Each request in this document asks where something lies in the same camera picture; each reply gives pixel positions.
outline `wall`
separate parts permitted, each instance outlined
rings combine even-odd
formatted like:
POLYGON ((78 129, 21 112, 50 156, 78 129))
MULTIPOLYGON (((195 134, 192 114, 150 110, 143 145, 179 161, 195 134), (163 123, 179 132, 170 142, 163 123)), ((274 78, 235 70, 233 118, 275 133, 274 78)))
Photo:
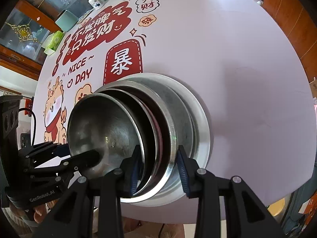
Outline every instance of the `wall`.
MULTIPOLYGON (((22 95, 32 97, 35 94, 37 81, 19 73, 0 66, 0 86, 20 92, 22 95)), ((20 108, 25 107, 25 99, 21 100, 20 108)), ((18 148, 20 148, 20 135, 31 130, 31 117, 19 113, 19 126, 16 129, 18 148)))
POLYGON ((0 86, 32 97, 35 94, 37 81, 0 66, 0 86))

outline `red scarf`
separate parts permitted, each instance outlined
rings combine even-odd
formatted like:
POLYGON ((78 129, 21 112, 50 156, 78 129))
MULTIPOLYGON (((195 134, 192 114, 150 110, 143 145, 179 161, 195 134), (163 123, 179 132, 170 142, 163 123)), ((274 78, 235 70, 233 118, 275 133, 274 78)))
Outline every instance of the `red scarf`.
POLYGON ((46 127, 46 131, 48 133, 52 133, 52 141, 55 142, 57 133, 58 133, 58 128, 57 128, 57 121, 58 118, 61 116, 61 108, 58 110, 57 115, 54 117, 53 121, 49 124, 49 126, 46 127))

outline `screw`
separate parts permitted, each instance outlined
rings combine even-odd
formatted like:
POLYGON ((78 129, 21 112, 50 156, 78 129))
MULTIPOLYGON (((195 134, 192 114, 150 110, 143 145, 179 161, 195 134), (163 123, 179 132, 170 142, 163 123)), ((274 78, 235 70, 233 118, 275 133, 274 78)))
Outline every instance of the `screw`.
POLYGON ((235 183, 240 183, 240 182, 242 181, 239 176, 234 176, 234 177, 232 178, 232 180, 233 180, 235 183))
POLYGON ((121 168, 116 168, 116 169, 114 170, 114 174, 115 174, 115 175, 120 175, 120 174, 122 174, 121 168))
POLYGON ((86 180, 87 180, 87 178, 86 178, 85 176, 81 176, 81 177, 79 177, 79 178, 77 179, 77 181, 78 181, 79 183, 84 183, 86 180))
POLYGON ((204 174, 206 174, 206 170, 205 169, 203 169, 203 168, 198 168, 197 169, 197 174, 199 174, 199 175, 204 175, 204 174))

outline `black cable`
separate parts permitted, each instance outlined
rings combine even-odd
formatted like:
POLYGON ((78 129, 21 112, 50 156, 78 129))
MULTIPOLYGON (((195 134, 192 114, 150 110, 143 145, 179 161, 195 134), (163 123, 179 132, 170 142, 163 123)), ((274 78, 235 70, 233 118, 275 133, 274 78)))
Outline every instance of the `black cable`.
POLYGON ((19 112, 21 111, 28 111, 33 115, 34 118, 34 129, 33 129, 33 140, 32 140, 32 146, 34 146, 34 139, 35 139, 35 130, 36 130, 36 118, 35 118, 35 114, 33 113, 33 111, 29 108, 23 107, 19 109, 19 112))
POLYGON ((162 231, 163 231, 163 228, 164 228, 165 224, 162 225, 159 233, 158 233, 158 238, 161 238, 161 234, 162 234, 162 231))

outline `red label with character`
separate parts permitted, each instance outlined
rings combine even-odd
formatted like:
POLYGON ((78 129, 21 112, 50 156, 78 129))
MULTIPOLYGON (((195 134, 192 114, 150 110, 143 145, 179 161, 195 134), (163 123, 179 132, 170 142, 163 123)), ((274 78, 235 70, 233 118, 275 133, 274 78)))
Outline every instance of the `red label with character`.
POLYGON ((125 1, 115 7, 108 6, 78 29, 72 35, 63 65, 69 60, 75 61, 84 51, 92 50, 103 41, 108 43, 114 40, 131 22, 128 16, 132 8, 127 7, 128 4, 125 1))
POLYGON ((140 43, 136 39, 129 39, 113 46, 108 51, 103 84, 141 72, 143 68, 140 43))

